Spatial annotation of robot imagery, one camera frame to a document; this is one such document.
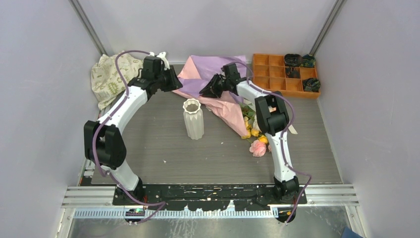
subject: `pink rose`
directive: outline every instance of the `pink rose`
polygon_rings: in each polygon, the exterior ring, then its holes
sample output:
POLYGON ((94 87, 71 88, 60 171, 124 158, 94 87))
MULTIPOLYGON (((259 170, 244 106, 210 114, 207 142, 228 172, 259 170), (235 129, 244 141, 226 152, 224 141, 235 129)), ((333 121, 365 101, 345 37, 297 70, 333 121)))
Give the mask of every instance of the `pink rose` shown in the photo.
POLYGON ((265 154, 265 151, 266 151, 266 147, 264 143, 262 143, 259 140, 255 140, 254 142, 252 142, 250 146, 250 152, 252 153, 253 156, 261 157, 265 154))

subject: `yellow rose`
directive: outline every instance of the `yellow rose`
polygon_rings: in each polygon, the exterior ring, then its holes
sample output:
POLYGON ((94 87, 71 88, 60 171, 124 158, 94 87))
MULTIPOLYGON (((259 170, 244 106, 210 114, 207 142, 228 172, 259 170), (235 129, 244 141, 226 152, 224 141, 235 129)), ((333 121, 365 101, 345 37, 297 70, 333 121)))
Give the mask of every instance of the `yellow rose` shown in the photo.
POLYGON ((251 125, 249 125, 248 121, 245 122, 245 127, 247 128, 247 130, 250 130, 251 129, 251 125))
POLYGON ((242 139, 247 139, 247 138, 250 138, 250 137, 251 137, 251 131, 250 130, 247 130, 247 135, 241 136, 242 139))
POLYGON ((259 131, 259 130, 256 130, 256 129, 252 129, 252 130, 251 130, 251 135, 252 135, 252 136, 257 137, 259 134, 260 134, 260 131, 259 131))
POLYGON ((258 138, 259 141, 261 141, 264 144, 268 144, 267 137, 265 135, 262 135, 258 138))

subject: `metal frame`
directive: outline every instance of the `metal frame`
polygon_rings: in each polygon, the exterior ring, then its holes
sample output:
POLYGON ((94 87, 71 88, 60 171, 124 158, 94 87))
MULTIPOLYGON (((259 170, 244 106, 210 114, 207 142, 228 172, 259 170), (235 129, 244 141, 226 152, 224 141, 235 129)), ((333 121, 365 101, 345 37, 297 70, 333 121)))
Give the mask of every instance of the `metal frame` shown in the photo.
POLYGON ((324 26, 322 27, 320 33, 318 34, 318 37, 315 40, 314 45, 311 48, 310 55, 315 55, 318 51, 319 46, 321 45, 322 41, 324 40, 324 37, 328 33, 329 29, 331 28, 332 23, 334 22, 335 18, 337 17, 338 13, 340 12, 341 8, 343 7, 346 0, 337 0, 332 7, 331 12, 329 13, 324 26))
POLYGON ((91 22, 89 21, 88 16, 83 10, 83 7, 81 6, 79 0, 68 0, 68 1, 72 5, 80 21, 82 21, 83 25, 85 26, 85 29, 88 32, 89 36, 92 38, 92 41, 94 42, 96 49, 99 51, 99 53, 101 53, 101 55, 102 54, 108 55, 106 53, 104 45, 99 39, 99 36, 96 34, 96 31, 93 28, 91 22))
MULTIPOLYGON (((144 206, 114 206, 115 186, 74 186, 68 187, 62 203, 62 216, 57 229, 58 238, 66 238, 69 234, 73 219, 124 219, 125 212, 132 208, 144 210, 144 206)), ((306 188, 308 203, 299 207, 345 206, 351 229, 361 236, 365 236, 360 219, 359 201, 351 184, 310 184, 306 188)), ((271 211, 235 211, 231 202, 224 211, 202 210, 190 211, 159 211, 152 219, 221 219, 221 218, 272 218, 277 216, 277 208, 290 207, 288 204, 272 204, 271 211)), ((152 211, 146 210, 145 216, 152 211)))

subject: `cable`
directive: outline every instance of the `cable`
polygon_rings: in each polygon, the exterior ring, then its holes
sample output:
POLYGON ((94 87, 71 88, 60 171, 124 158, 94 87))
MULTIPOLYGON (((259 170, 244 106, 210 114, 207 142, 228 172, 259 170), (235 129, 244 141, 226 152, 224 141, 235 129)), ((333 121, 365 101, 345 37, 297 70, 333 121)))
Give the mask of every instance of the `cable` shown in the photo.
MULTIPOLYGON (((147 55, 149 55, 149 52, 146 52, 146 51, 138 51, 138 50, 130 50, 130 51, 124 51, 124 52, 121 52, 121 53, 119 53, 118 55, 117 55, 117 57, 115 57, 115 67, 116 67, 116 69, 117 69, 117 72, 118 72, 118 74, 119 74, 119 76, 121 77, 121 80, 122 80, 122 82, 124 83, 124 87, 125 87, 125 95, 123 96, 124 98, 123 98, 123 100, 121 101, 121 103, 120 104, 118 104, 118 106, 108 115, 108 117, 106 117, 106 119, 103 121, 103 122, 101 122, 101 124, 98 126, 98 129, 96 129, 96 131, 95 131, 95 134, 93 135, 93 139, 92 139, 92 152, 93 152, 93 157, 94 157, 94 160, 95 160, 95 166, 98 168, 98 170, 99 170, 99 173, 102 175, 102 177, 106 177, 106 173, 104 172, 104 170, 101 168, 101 165, 100 165, 100 163, 99 163, 99 158, 98 158, 98 152, 96 151, 96 139, 98 138, 98 135, 99 135, 99 132, 100 132, 100 130, 102 129, 102 127, 105 125, 105 123, 107 123, 111 118, 112 118, 112 116, 122 107, 122 105, 125 103, 125 101, 127 101, 127 98, 128 98, 128 95, 129 95, 129 91, 128 91, 128 85, 127 85, 127 81, 124 79, 124 76, 122 75, 122 73, 121 73, 121 70, 119 69, 119 67, 118 67, 118 59, 122 56, 122 55, 124 55, 124 54, 127 54, 127 53, 144 53, 144 54, 147 54, 147 55)), ((156 211, 154 211, 150 216, 148 216, 148 217, 146 217, 146 218, 144 218, 144 219, 142 219, 139 223, 143 223, 143 222, 146 222, 146 221, 148 221, 152 216, 154 216, 159 210, 161 210, 163 207, 164 207, 164 205, 166 204, 166 202, 164 202, 164 201, 162 201, 162 202, 159 202, 159 203, 144 203, 144 202, 141 202, 141 201, 139 201, 139 200, 137 200, 136 198, 134 198, 125 188, 124 188, 124 186, 112 175, 112 174, 110 174, 110 176, 111 176, 111 178, 112 178, 112 180, 114 180, 114 182, 117 184, 117 186, 118 187, 120 187, 124 192, 125 192, 125 194, 131 199, 131 200, 133 200, 134 202, 136 202, 136 203, 138 203, 138 204, 140 204, 140 205, 143 205, 143 206, 159 206, 157 209, 156 209, 156 211)))
POLYGON ((302 189, 302 191, 299 193, 299 196, 298 196, 298 198, 296 199, 296 203, 295 203, 295 205, 293 206, 293 210, 292 210, 292 213, 289 215, 289 217, 287 218, 287 220, 286 220, 286 222, 285 222, 285 224, 287 225, 287 223, 290 221, 290 219, 292 218, 292 216, 293 216, 293 214, 295 213, 295 211, 296 211, 296 209, 298 208, 298 203, 299 203, 299 200, 301 199, 301 197, 302 197, 302 194, 303 194, 303 192, 305 191, 305 189, 308 187, 308 185, 311 183, 311 180, 312 180, 312 175, 310 175, 310 174, 308 174, 308 173, 304 173, 304 172, 301 172, 301 171, 298 171, 298 170, 296 170, 296 169, 294 169, 292 166, 290 166, 289 165, 289 163, 286 161, 286 155, 284 154, 284 145, 283 145, 283 134, 285 133, 285 132, 287 132, 287 129, 292 125, 292 123, 293 123, 293 121, 295 120, 295 109, 293 108, 293 106, 292 106, 292 104, 289 102, 289 100, 287 100, 286 98, 284 98, 283 96, 280 96, 280 95, 278 95, 278 94, 276 94, 276 93, 273 93, 273 92, 270 92, 270 91, 265 91, 264 89, 262 89, 262 88, 260 88, 260 87, 258 87, 258 86, 256 86, 252 81, 250 81, 249 80, 249 78, 250 77, 253 77, 254 76, 254 73, 252 72, 252 70, 245 64, 245 63, 243 63, 243 62, 240 62, 240 61, 235 61, 234 63, 238 63, 238 64, 241 64, 241 65, 243 65, 243 66, 245 66, 249 71, 250 71, 250 73, 251 73, 251 76, 249 76, 249 77, 247 77, 247 83, 248 83, 248 85, 250 86, 250 87, 252 87, 253 89, 255 89, 255 90, 257 90, 257 91, 259 91, 259 92, 261 92, 261 93, 265 93, 265 94, 270 94, 270 95, 272 95, 272 96, 275 96, 275 97, 278 97, 278 98, 280 98, 280 99, 282 99, 284 102, 286 102, 288 105, 289 105, 289 107, 290 107, 290 109, 292 110, 292 117, 290 118, 290 120, 289 120, 289 123, 287 124, 287 126, 283 129, 283 131, 281 132, 281 134, 280 134, 280 147, 281 147, 281 154, 282 154, 282 156, 283 156, 283 161, 284 161, 284 165, 286 166, 286 167, 288 167, 291 171, 293 171, 293 172, 295 172, 295 173, 297 173, 297 174, 300 174, 300 175, 304 175, 304 176, 307 176, 307 177, 309 177, 309 179, 308 179, 308 182, 306 182, 306 184, 303 186, 303 189, 302 189))

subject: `black object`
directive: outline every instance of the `black object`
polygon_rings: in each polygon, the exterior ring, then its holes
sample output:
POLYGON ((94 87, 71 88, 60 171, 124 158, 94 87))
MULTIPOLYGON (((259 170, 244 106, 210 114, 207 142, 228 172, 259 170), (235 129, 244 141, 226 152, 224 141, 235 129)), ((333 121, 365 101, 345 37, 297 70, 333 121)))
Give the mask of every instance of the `black object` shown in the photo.
POLYGON ((301 74, 299 73, 299 71, 293 67, 286 68, 286 76, 288 78, 301 78, 301 74))
POLYGON ((220 98, 223 91, 229 91, 238 95, 236 85, 246 78, 241 78, 236 63, 229 63, 223 66, 222 74, 215 74, 210 82, 200 90, 199 94, 207 98, 220 98))
POLYGON ((304 55, 302 56, 302 67, 305 68, 314 68, 315 67, 315 57, 312 55, 304 55))
POLYGON ((154 56, 145 57, 142 76, 140 78, 139 75, 134 77, 128 83, 128 86, 136 86, 144 89, 147 93, 148 100, 158 89, 163 92, 168 92, 182 88, 182 84, 176 76, 173 66, 170 65, 167 70, 164 70, 164 66, 161 58, 154 56))
MULTIPOLYGON (((145 202, 146 198, 145 198, 145 190, 143 188, 143 181, 142 179, 139 177, 139 182, 137 183, 137 186, 134 188, 133 191, 127 191, 128 193, 131 194, 131 196, 137 198, 139 201, 141 202, 145 202)), ((133 201, 131 200, 131 198, 129 196, 127 196, 127 194, 120 188, 120 187, 116 187, 115 189, 115 194, 114 194, 115 198, 118 198, 119 200, 122 201, 133 201)))
POLYGON ((296 176, 294 176, 293 179, 289 181, 279 181, 276 178, 274 178, 274 184, 274 195, 279 200, 290 200, 291 196, 295 196, 299 192, 299 180, 296 176))
POLYGON ((289 123, 289 114, 287 113, 284 101, 274 95, 266 95, 255 98, 255 113, 257 115, 258 127, 261 133, 275 135, 277 132, 285 129, 289 123), (276 108, 270 112, 269 106, 276 108))
MULTIPOLYGON (((165 201, 165 210, 168 211, 183 211, 186 205, 191 211, 226 210, 231 200, 235 205, 235 211, 269 211, 269 204, 293 204, 296 201, 296 196, 284 196, 278 199, 274 195, 274 187, 268 184, 144 184, 143 186, 147 198, 145 202, 165 201)), ((120 195, 121 190, 117 188, 113 205, 137 205, 120 195)), ((303 193, 299 204, 306 203, 306 194, 303 193)), ((157 208, 158 206, 152 206, 148 209, 157 208)))
POLYGON ((305 92, 319 92, 321 82, 317 78, 308 78, 302 81, 303 91, 305 92))
MULTIPOLYGON (((88 160, 95 161, 92 150, 92 140, 95 131, 99 127, 98 121, 87 121, 83 127, 85 157, 88 160)), ((104 125, 99 131, 96 140, 96 151, 98 153, 99 163, 115 170, 124 162, 127 154, 121 133, 115 125, 104 125)))
POLYGON ((132 208, 132 209, 125 212, 125 217, 126 217, 125 221, 126 222, 134 223, 134 222, 140 222, 142 220, 142 219, 139 219, 139 218, 130 218, 130 216, 132 216, 132 217, 142 217, 146 214, 143 210, 137 211, 137 209, 138 208, 132 208))
MULTIPOLYGON (((279 207, 277 208, 277 212, 278 212, 278 217, 276 217, 276 219, 279 222, 285 223, 287 221, 287 218, 290 216, 290 214, 292 214, 293 211, 293 207, 292 208, 284 208, 284 207, 279 207)), ((293 221, 296 217, 296 212, 295 211, 292 215, 292 217, 290 218, 289 222, 293 221)))
POLYGON ((302 64, 302 56, 298 54, 287 54, 284 56, 284 65, 299 67, 302 64))

